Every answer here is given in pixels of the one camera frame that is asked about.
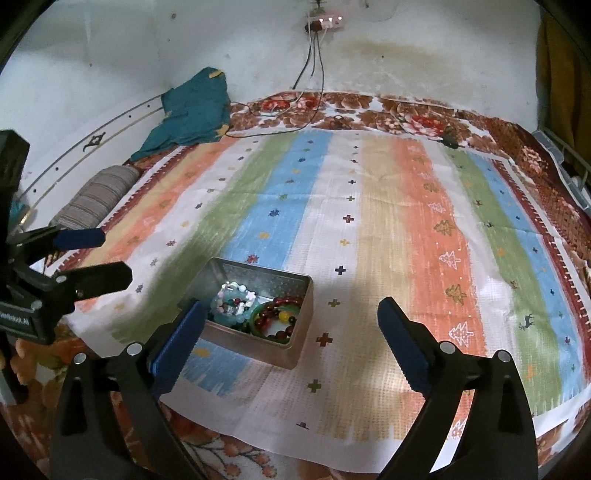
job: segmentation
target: metal screw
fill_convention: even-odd
[[[443,353],[448,353],[450,355],[456,351],[456,346],[451,342],[441,342],[439,348]]]
[[[76,365],[80,365],[81,363],[84,363],[84,360],[86,360],[86,354],[85,353],[79,353],[78,355],[76,355],[74,357],[74,363]]]
[[[137,355],[142,351],[142,344],[141,343],[132,343],[127,347],[128,355],[134,356]]]
[[[501,362],[508,363],[511,361],[511,354],[509,352],[506,352],[505,350],[499,350],[497,356],[499,357],[499,360]]]

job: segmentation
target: white wall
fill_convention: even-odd
[[[322,44],[326,90],[432,98],[536,127],[533,0],[367,1],[369,9],[361,7],[365,0],[327,0],[346,26]],[[370,20],[396,3],[390,20]],[[203,67],[226,72],[233,100],[289,89],[307,54],[310,6],[310,0],[58,0],[0,74],[0,128],[31,143],[25,176],[36,177],[106,116]],[[310,88],[319,87],[317,69]],[[109,161],[123,162],[135,144],[141,140],[126,142],[121,158]],[[72,172],[80,176],[74,188],[89,171]]]
[[[100,114],[125,111],[130,97],[168,87],[151,1],[58,0],[0,74],[0,129],[31,144],[25,171],[35,174],[51,161],[44,154],[75,132],[81,140]]]
[[[536,127],[540,16],[532,0],[368,2],[367,11],[360,0],[327,2],[327,10],[348,21],[322,45],[327,90],[432,98]],[[368,20],[372,9],[387,11],[385,4],[396,2],[390,20]],[[309,5],[157,1],[158,45],[168,78],[178,85],[204,66],[217,67],[227,74],[230,97],[241,102],[289,89],[307,54],[303,22]],[[319,74],[312,87],[320,88]]]

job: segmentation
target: orange stripe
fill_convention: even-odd
[[[154,233],[156,226],[174,207],[185,190],[237,141],[234,138],[223,137],[217,144],[199,145],[195,152],[187,155],[126,213],[126,218],[107,233],[103,247],[92,251],[80,266],[126,261],[136,247]],[[88,312],[96,300],[85,300],[77,307],[83,312]]]
[[[453,205],[421,142],[394,139],[393,154],[401,166],[401,183],[407,200],[406,222],[413,246],[414,288],[407,315],[425,324],[438,341],[448,340],[464,353],[486,356],[467,242],[455,225]],[[460,260],[450,260],[456,268],[440,260],[446,254]],[[458,340],[464,322],[470,332],[464,336],[467,346]],[[471,395],[463,396],[456,420],[465,420],[471,398]]]

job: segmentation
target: yellow bead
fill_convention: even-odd
[[[290,321],[290,314],[284,310],[279,312],[279,321],[281,323],[289,323]]]

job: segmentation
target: bed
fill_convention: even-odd
[[[44,471],[73,356],[146,340],[216,255],[308,274],[316,291],[295,369],[199,340],[161,399],[211,478],[363,478],[383,468],[423,402],[376,325],[377,302],[390,295],[463,352],[513,354],[540,465],[582,428],[591,225],[550,154],[517,125],[433,100],[309,93],[274,115],[293,97],[233,105],[220,142],[140,161],[142,177],[101,225],[106,244],[49,267],[123,260],[134,282],[77,304],[54,345],[17,342],[30,399],[4,414]],[[136,461],[148,465],[113,402]],[[466,394],[440,462],[470,402]]]

